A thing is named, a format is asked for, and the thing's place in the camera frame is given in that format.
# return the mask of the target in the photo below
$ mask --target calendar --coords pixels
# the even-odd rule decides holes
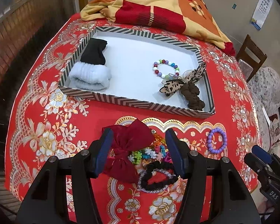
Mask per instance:
[[[252,16],[251,24],[255,26],[257,30],[260,30],[269,14],[270,8],[274,0],[259,0]]]

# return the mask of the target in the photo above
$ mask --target hair bow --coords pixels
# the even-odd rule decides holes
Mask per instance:
[[[111,144],[114,157],[108,157],[104,173],[122,182],[137,183],[138,173],[135,166],[129,161],[131,151],[137,151],[148,147],[154,140],[151,129],[140,120],[136,119],[129,126],[111,125],[114,133]]]
[[[160,89],[161,93],[165,93],[167,97],[172,96],[176,91],[178,91],[183,85],[189,82],[196,83],[200,78],[203,77],[203,73],[206,69],[206,63],[202,62],[197,69],[185,71],[182,77],[169,74],[170,80],[163,79],[162,84],[164,86]]]

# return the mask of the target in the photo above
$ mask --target wall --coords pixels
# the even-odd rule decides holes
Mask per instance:
[[[274,0],[260,31],[250,24],[258,0],[204,0],[220,29],[234,43],[236,51],[249,34],[267,54],[263,66],[270,66],[280,74],[280,5]]]

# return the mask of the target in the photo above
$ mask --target red tablecloth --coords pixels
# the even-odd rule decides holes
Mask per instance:
[[[94,26],[150,31],[198,47],[207,63],[216,114],[202,120],[64,95],[57,87],[60,75],[81,39]],[[84,22],[75,14],[40,54],[16,97],[6,144],[6,188],[23,200],[49,156],[73,156],[98,139],[102,127],[127,125],[135,118],[162,136],[166,129],[174,128],[178,138],[187,142],[190,149],[207,157],[228,156],[249,190],[256,187],[256,175],[243,158],[253,145],[261,145],[258,121],[250,92],[234,57],[226,56],[212,44],[184,35],[106,20]],[[228,138],[228,147],[221,156],[208,155],[205,147],[209,130],[216,126],[225,129]],[[220,147],[222,138],[216,136],[214,142]],[[147,194],[138,191],[135,185],[105,174],[91,182],[102,221],[112,224],[173,223],[186,185],[186,180],[179,179],[163,193]],[[66,186],[69,214],[75,219],[70,176]],[[208,179],[202,220],[208,217],[210,195]]]

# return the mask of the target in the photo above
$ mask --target wooden chair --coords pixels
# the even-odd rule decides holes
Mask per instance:
[[[259,63],[257,63],[255,60],[253,60],[245,52],[246,48],[251,50],[251,52],[254,55],[256,55],[256,57],[260,60]],[[241,48],[235,58],[237,59],[237,61],[239,61],[239,59],[242,59],[243,61],[245,61],[247,64],[249,64],[253,68],[252,73],[250,74],[250,76],[247,79],[247,82],[248,82],[255,75],[255,73],[259,70],[259,68],[262,66],[262,64],[265,62],[265,60],[267,59],[267,55],[264,54],[260,50],[260,48],[251,40],[250,36],[247,35],[245,38],[245,41],[243,42],[243,45],[241,46]]]

